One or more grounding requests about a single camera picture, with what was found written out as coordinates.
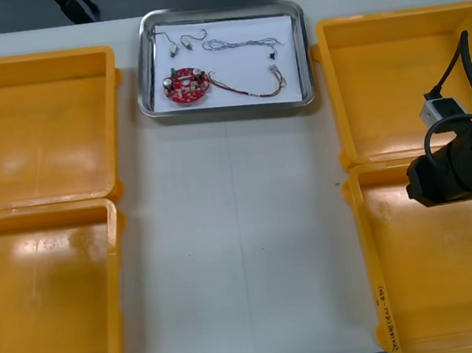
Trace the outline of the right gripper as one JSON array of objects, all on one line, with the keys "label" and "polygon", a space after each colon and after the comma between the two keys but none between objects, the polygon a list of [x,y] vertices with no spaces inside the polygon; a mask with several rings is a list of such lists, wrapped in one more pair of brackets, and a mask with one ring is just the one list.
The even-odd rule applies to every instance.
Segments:
[{"label": "right gripper", "polygon": [[433,207],[464,201],[467,190],[453,172],[450,149],[440,148],[433,154],[435,162],[422,155],[414,159],[408,166],[408,197],[425,207]]}]

